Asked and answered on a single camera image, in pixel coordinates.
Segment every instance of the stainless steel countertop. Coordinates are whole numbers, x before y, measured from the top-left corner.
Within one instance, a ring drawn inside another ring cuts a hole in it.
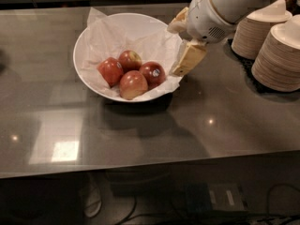
[[[168,23],[184,6],[97,9]],[[300,149],[300,94],[256,93],[226,40],[172,95],[125,104],[95,94],[72,60],[89,9],[0,11],[0,177]]]

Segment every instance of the stack of plates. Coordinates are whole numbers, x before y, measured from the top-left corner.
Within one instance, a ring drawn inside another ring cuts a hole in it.
[[[300,88],[300,15],[272,27],[252,74],[263,85],[280,92]]]
[[[285,0],[249,14],[238,25],[232,49],[238,55],[255,60],[272,26],[285,23],[292,17],[286,10]]]

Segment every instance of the floor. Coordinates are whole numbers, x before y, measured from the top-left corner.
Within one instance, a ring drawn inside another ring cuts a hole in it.
[[[299,153],[92,171],[102,199],[92,218],[83,215],[78,196],[86,172],[6,179],[0,181],[0,224],[300,224],[287,223],[300,215],[299,171]],[[199,184],[240,185],[246,217],[191,213],[187,188]]]

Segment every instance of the gray table surface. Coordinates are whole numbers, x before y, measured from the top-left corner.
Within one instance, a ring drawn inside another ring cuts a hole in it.
[[[184,6],[97,9],[168,23]],[[258,94],[226,40],[171,95],[126,104],[95,94],[72,60],[89,10],[0,11],[0,177],[300,149],[299,93]]]

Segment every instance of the stacked paper bowl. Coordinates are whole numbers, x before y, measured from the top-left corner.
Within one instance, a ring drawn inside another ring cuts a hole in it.
[[[271,28],[251,71],[274,90],[300,89],[300,15]]]
[[[285,0],[257,10],[243,19],[236,28],[232,49],[238,55],[255,60],[271,27],[285,23],[292,17],[286,10]]]

